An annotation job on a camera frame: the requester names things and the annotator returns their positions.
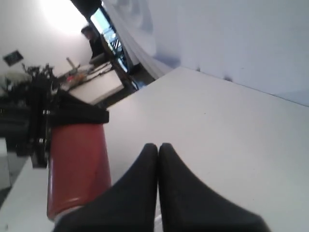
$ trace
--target person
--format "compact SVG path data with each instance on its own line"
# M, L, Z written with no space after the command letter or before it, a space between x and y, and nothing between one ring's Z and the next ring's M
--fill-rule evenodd
M82 29L82 34L89 40L92 50L91 59L105 52L101 38L96 35L91 26L86 26Z

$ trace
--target white wall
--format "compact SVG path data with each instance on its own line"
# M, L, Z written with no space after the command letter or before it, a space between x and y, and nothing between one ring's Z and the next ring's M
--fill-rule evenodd
M169 70L162 64L185 66L309 105L308 0L104 0L104 5L123 43L155 77Z
M55 73L70 67L66 57L87 64L91 58L89 42L80 33L87 24L69 0L1 0L0 56L18 49L26 65L55 66ZM0 73L21 70L9 68L1 59Z

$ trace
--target red cylinder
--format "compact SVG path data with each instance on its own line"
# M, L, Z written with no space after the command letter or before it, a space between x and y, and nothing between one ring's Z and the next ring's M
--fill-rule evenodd
M52 130L47 216L85 205L111 186L102 125L78 124Z

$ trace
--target man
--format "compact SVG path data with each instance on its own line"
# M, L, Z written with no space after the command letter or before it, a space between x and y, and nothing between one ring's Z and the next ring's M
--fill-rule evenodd
M86 26L82 29L82 34L89 40L90 47L92 50L91 59L105 52L101 38L96 35L91 26Z

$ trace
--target white surface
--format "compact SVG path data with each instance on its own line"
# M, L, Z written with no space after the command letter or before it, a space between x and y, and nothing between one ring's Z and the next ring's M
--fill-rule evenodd
M185 66L309 105L308 0L104 0L154 78Z
M0 190L11 186L8 154L4 138L0 138Z
M92 52L81 29L85 18L70 0L1 0L0 56L18 49L26 65L55 66L55 74L70 70L66 57L87 64ZM9 68L0 59L0 73L21 71L21 64Z
M103 70L99 70L87 78L91 79L98 75ZM80 100L89 103L96 104L106 99L107 97L119 92L124 86L122 85L115 70L112 70L102 76L96 77L94 80L85 83L70 91L70 94L79 98Z
M113 183L145 143L170 142L203 182L271 231L309 230L309 108L178 68L112 106L104 127ZM0 228L50 231L46 193L47 171L29 161Z

